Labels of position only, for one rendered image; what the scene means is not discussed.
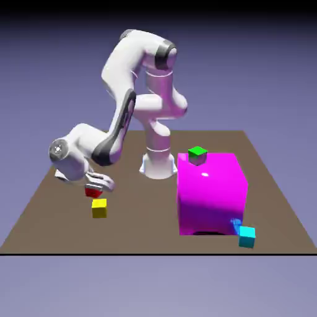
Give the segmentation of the large magenta box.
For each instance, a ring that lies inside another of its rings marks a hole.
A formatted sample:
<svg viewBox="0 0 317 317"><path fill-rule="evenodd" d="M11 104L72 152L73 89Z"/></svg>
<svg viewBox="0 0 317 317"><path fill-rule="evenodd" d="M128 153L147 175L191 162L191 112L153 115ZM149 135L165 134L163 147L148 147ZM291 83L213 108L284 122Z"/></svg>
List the large magenta box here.
<svg viewBox="0 0 317 317"><path fill-rule="evenodd" d="M177 212L180 235L216 232L235 235L233 219L243 221L248 182L233 153L208 153L194 165L178 154Z"/></svg>

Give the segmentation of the small yellow cube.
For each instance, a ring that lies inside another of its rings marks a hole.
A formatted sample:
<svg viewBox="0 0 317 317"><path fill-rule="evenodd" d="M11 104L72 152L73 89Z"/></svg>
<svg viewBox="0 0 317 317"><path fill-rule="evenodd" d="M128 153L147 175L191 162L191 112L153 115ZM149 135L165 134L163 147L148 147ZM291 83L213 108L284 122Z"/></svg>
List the small yellow cube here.
<svg viewBox="0 0 317 317"><path fill-rule="evenodd" d="M94 199L92 201L92 217L95 219L107 217L107 199Z"/></svg>

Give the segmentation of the small cyan cube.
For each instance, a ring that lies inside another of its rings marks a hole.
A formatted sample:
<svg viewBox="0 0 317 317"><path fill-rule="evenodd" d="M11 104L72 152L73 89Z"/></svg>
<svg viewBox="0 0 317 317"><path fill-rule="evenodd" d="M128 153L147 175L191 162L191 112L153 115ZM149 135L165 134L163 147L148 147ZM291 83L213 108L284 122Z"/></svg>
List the small cyan cube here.
<svg viewBox="0 0 317 317"><path fill-rule="evenodd" d="M238 245L243 248L253 248L256 239L255 228L240 226Z"/></svg>

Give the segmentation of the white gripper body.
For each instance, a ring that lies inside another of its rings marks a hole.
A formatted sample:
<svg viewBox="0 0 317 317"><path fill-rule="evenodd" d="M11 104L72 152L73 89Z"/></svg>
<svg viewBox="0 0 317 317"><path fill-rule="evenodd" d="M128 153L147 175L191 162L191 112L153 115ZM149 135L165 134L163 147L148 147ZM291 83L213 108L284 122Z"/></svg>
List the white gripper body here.
<svg viewBox="0 0 317 317"><path fill-rule="evenodd" d="M85 174L87 185L99 188L101 191L112 192L115 188L115 182L107 175L87 172Z"/></svg>

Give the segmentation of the small red cube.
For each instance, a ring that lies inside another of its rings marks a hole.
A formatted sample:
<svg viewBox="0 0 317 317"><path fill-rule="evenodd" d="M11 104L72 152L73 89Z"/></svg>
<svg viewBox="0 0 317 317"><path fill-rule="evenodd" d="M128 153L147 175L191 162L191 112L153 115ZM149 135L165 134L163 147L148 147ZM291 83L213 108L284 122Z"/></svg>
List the small red cube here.
<svg viewBox="0 0 317 317"><path fill-rule="evenodd" d="M102 195L102 193L102 190L85 187L85 195L89 198L98 199Z"/></svg>

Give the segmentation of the small green cube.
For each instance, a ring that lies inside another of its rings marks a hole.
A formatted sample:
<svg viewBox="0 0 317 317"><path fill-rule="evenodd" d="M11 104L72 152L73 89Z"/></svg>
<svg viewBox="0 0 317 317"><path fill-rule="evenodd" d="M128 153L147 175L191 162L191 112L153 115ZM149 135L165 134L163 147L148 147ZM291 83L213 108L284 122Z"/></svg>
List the small green cube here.
<svg viewBox="0 0 317 317"><path fill-rule="evenodd" d="M206 162L208 151L200 146L188 149L188 160L198 166Z"/></svg>

